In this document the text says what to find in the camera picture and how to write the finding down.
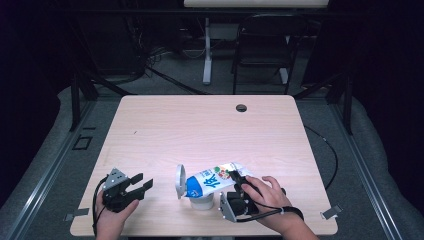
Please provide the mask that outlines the aluminium floor rail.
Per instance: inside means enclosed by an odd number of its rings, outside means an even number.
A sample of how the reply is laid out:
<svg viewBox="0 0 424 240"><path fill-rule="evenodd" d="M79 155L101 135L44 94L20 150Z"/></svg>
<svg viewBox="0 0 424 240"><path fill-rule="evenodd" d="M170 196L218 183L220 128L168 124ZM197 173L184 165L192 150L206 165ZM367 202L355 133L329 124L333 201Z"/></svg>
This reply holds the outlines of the aluminium floor rail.
<svg viewBox="0 0 424 240"><path fill-rule="evenodd" d="M83 105L81 122L68 129L68 109L61 109L52 131L23 179L0 209L0 240L85 240L75 237L67 213L80 201L102 141L97 104Z"/></svg>
<svg viewBox="0 0 424 240"><path fill-rule="evenodd" d="M392 214L389 211L386 201L383 199L383 196L378 189L378 186L376 185L375 179L369 170L365 158L356 142L355 136L353 134L349 134L343 124L341 110L337 105L334 104L329 104L328 107L336 121L337 128L341 132L344 141L347 143L348 148L353 155L353 165L355 166L362 186L368 196L368 199L373 207L373 211L375 212L380 222L387 240L404 240L393 219Z"/></svg>

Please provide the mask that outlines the blue white milk pouch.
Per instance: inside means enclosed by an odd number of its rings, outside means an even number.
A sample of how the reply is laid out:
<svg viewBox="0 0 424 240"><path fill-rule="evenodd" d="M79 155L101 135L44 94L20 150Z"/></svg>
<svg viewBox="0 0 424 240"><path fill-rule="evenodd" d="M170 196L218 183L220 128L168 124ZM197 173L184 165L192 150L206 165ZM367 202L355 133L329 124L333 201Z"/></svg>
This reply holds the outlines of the blue white milk pouch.
<svg viewBox="0 0 424 240"><path fill-rule="evenodd" d="M185 197L202 198L218 190L234 185L230 173L236 171L241 176L252 172L240 163L231 162L214 166L190 176L185 182Z"/></svg>

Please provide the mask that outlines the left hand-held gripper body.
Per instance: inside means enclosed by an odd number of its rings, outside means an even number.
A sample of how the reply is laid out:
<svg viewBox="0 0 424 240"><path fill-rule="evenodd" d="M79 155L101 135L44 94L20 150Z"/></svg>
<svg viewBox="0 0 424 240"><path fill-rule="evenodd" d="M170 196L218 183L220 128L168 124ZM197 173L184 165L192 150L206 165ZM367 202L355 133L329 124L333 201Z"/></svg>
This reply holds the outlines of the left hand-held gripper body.
<svg viewBox="0 0 424 240"><path fill-rule="evenodd" d="M111 170L103 186L103 204L108 210L118 213L132 201L144 198L144 196L136 196L133 193L134 190L127 191L127 188L131 185L130 179L117 168Z"/></svg>

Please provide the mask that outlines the grey tape strip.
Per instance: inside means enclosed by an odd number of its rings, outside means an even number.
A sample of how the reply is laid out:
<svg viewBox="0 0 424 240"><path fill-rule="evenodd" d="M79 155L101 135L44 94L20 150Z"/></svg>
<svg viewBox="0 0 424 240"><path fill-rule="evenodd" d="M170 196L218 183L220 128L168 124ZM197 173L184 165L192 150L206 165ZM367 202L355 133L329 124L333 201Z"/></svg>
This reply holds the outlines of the grey tape strip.
<svg viewBox="0 0 424 240"><path fill-rule="evenodd" d="M63 221L68 222L68 221L72 221L75 217L88 215L89 211L90 211L90 208L77 209L72 213L67 213L64 216Z"/></svg>
<svg viewBox="0 0 424 240"><path fill-rule="evenodd" d="M338 214L343 211L340 205L334 205L330 209L321 212L321 217L325 220L329 220L331 218L337 218Z"/></svg>

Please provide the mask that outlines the white desk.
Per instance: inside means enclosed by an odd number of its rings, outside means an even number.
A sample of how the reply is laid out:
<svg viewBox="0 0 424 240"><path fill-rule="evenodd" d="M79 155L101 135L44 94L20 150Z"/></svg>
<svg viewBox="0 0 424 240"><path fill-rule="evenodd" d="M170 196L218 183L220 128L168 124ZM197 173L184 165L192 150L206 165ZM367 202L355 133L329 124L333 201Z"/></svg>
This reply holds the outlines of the white desk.
<svg viewBox="0 0 424 240"><path fill-rule="evenodd" d="M326 8L330 0L184 0L185 7L191 8ZM212 56L209 18L205 20L205 65L203 84L211 83Z"/></svg>

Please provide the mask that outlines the person's left hand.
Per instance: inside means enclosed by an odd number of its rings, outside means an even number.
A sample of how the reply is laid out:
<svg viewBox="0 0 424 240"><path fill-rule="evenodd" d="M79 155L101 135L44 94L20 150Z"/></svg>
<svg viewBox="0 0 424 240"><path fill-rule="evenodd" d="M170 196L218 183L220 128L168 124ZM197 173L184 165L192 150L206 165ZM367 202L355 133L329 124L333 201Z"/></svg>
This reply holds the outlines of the person's left hand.
<svg viewBox="0 0 424 240"><path fill-rule="evenodd" d="M108 210L103 204L103 192L100 191L96 200L96 216L95 228L96 235L98 233L113 233L119 234L119 237L124 229L126 220L137 209L139 205L138 200L132 201L124 210L115 213Z"/></svg>

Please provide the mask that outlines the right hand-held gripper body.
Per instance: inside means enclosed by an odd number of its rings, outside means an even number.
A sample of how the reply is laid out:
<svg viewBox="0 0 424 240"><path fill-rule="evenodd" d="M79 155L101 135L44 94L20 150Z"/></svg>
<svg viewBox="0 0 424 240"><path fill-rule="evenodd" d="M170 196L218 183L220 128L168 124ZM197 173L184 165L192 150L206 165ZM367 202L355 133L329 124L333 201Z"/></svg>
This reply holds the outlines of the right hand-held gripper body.
<svg viewBox="0 0 424 240"><path fill-rule="evenodd" d="M233 223L248 222L259 210L252 200L244 199L236 192L219 194L219 211L223 218Z"/></svg>

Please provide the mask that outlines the black metal stand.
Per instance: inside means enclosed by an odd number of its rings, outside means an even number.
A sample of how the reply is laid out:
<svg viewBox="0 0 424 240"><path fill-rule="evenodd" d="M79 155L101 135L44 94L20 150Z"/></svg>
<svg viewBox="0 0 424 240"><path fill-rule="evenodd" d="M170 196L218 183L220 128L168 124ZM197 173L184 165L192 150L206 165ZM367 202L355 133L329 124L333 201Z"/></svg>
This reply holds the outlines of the black metal stand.
<svg viewBox="0 0 424 240"><path fill-rule="evenodd" d="M338 73L330 78L313 84L306 90L294 95L296 100L303 99L314 92L317 92L324 86L330 86L325 99L329 104L337 104L343 97L342 124L349 135L352 135L351 113L353 103L353 79L350 73Z"/></svg>
<svg viewBox="0 0 424 240"><path fill-rule="evenodd" d="M71 108L72 125L71 131L74 131L81 121L80 94L83 94L88 101L95 101L99 93L94 84L98 83L120 96L130 95L130 92L107 81L105 78L90 71L77 71L71 80Z"/></svg>

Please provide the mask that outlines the clear glass jar grey lid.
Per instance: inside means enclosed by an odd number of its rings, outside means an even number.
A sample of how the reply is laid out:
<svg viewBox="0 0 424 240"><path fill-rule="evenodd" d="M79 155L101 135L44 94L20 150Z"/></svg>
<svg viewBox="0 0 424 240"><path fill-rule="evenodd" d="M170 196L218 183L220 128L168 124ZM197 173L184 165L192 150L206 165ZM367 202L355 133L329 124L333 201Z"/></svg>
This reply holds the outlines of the clear glass jar grey lid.
<svg viewBox="0 0 424 240"><path fill-rule="evenodd" d="M185 167L179 164L176 168L175 179L177 198L188 198L191 207L195 210L204 211L211 209L214 205L214 193L207 190L205 184L211 177L213 177L211 169L186 177Z"/></svg>

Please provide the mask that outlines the black folding chair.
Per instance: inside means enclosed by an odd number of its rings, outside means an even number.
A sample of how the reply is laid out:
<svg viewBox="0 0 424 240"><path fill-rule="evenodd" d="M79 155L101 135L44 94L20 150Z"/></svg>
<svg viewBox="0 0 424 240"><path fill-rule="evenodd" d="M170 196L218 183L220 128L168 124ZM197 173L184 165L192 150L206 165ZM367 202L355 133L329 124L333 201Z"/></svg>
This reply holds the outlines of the black folding chair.
<svg viewBox="0 0 424 240"><path fill-rule="evenodd" d="M287 71L284 93L288 93L301 40L309 24L296 14L254 14L238 26L231 73L232 93L237 92L238 68L274 68Z"/></svg>

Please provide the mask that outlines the person's right hand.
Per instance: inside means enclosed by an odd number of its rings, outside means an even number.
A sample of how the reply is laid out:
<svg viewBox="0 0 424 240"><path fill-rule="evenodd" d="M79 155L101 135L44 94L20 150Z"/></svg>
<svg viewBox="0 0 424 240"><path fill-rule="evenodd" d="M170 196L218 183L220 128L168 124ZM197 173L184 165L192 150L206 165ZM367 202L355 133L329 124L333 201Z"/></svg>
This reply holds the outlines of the person's right hand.
<svg viewBox="0 0 424 240"><path fill-rule="evenodd" d="M243 184L242 189L253 201L259 203L258 209L260 213L268 212L272 207L291 205L291 202L283 194L280 184L272 176L264 176L261 179L247 176L246 180L247 184ZM289 235L291 220L288 214L274 214L259 219L258 222L280 233L284 237Z"/></svg>

